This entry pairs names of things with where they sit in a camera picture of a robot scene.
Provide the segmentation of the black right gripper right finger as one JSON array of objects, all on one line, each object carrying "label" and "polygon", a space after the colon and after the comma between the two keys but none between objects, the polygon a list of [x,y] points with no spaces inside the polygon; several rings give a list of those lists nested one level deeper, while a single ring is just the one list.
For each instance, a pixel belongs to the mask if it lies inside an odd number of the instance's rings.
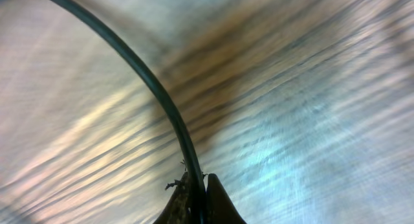
[{"label": "black right gripper right finger", "polygon": [[209,224],[246,224],[216,174],[208,175],[206,200]]}]

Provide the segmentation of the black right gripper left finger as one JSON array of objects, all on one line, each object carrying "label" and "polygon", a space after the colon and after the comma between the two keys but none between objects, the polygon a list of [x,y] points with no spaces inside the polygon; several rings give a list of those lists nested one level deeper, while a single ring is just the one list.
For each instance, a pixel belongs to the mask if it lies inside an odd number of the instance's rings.
[{"label": "black right gripper left finger", "polygon": [[184,165],[184,173],[180,179],[175,179],[174,182],[166,185],[165,190],[173,188],[174,191],[160,216],[153,222],[154,224],[188,223],[188,216],[191,213],[188,204],[191,185],[185,160],[180,163]]}]

